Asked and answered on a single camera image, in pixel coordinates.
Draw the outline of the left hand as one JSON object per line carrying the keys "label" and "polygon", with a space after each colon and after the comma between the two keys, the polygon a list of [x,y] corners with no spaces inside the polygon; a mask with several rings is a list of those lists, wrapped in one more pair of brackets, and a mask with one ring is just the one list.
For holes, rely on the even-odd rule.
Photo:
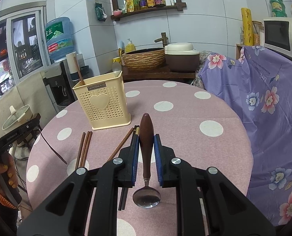
{"label": "left hand", "polygon": [[21,202],[17,188],[18,178],[14,159],[8,152],[5,152],[0,160],[0,194],[14,206],[18,206]]}

